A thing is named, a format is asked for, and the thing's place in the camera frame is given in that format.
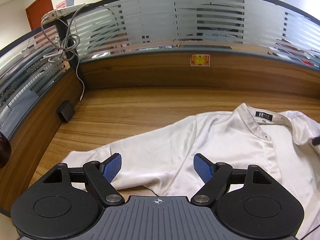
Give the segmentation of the red yellow sticker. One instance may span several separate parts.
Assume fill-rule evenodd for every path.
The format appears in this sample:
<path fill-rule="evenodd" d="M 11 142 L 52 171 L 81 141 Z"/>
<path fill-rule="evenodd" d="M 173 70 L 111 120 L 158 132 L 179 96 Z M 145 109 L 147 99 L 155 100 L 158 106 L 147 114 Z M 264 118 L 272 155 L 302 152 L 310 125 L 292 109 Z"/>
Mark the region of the red yellow sticker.
<path fill-rule="evenodd" d="M 210 66 L 210 55 L 208 54 L 193 54 L 190 57 L 191 66 Z"/>

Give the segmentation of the black power adapter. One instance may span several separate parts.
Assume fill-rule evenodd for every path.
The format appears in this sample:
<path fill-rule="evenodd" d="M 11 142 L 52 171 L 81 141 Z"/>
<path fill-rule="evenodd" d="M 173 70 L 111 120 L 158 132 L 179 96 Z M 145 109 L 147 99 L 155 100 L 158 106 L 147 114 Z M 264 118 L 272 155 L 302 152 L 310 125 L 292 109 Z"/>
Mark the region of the black power adapter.
<path fill-rule="evenodd" d="M 69 122 L 75 114 L 75 109 L 70 101 L 65 100 L 56 110 L 62 122 Z"/>

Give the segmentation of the white satin shirt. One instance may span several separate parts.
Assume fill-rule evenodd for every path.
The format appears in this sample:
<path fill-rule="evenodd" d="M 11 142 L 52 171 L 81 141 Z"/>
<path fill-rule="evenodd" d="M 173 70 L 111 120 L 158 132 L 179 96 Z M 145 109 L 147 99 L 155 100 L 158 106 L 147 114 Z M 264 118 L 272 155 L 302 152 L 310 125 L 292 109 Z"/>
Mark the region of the white satin shirt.
<path fill-rule="evenodd" d="M 276 113 L 243 103 L 231 112 L 192 115 L 90 151 L 72 151 L 64 162 L 80 167 L 119 153 L 116 189 L 144 186 L 159 196 L 188 197 L 203 186 L 193 168 L 198 153 L 234 168 L 255 164 L 302 204 L 298 238 L 319 239 L 319 146 L 312 144 L 318 136 L 319 123 L 301 112 Z"/>

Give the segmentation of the frosted glass partition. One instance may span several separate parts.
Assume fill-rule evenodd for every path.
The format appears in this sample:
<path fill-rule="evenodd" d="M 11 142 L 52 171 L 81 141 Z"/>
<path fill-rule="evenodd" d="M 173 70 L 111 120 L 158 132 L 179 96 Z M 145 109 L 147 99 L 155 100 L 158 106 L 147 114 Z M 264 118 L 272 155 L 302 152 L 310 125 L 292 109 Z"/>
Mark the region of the frosted glass partition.
<path fill-rule="evenodd" d="M 193 54 L 210 66 L 191 66 Z M 12 139 L 84 89 L 212 87 L 319 98 L 319 21 L 278 0 L 103 0 L 1 51 L 1 132 Z"/>

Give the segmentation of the red wooden door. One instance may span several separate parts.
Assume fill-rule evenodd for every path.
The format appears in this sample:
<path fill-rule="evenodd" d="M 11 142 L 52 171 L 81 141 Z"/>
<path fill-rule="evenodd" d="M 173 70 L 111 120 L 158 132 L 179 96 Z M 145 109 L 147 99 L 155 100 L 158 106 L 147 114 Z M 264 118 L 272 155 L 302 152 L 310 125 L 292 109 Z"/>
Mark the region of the red wooden door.
<path fill-rule="evenodd" d="M 41 25 L 42 16 L 53 10 L 52 0 L 36 0 L 25 9 L 31 30 Z"/>

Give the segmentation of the white power strip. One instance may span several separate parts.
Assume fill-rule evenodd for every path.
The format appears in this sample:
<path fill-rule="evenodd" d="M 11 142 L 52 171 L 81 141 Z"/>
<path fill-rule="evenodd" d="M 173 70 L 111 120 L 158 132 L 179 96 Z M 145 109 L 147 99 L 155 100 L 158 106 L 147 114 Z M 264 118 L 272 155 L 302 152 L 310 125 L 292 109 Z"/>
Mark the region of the white power strip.
<path fill-rule="evenodd" d="M 76 12 L 78 9 L 80 9 L 84 6 L 85 6 L 85 3 L 80 4 L 80 5 L 73 5 L 70 7 L 64 7 L 64 8 L 52 10 L 52 11 L 46 13 L 45 15 L 43 15 L 41 18 L 41 21 L 43 23 L 52 22 L 55 19 L 61 18 L 63 16 L 71 14 L 73 12 Z"/>

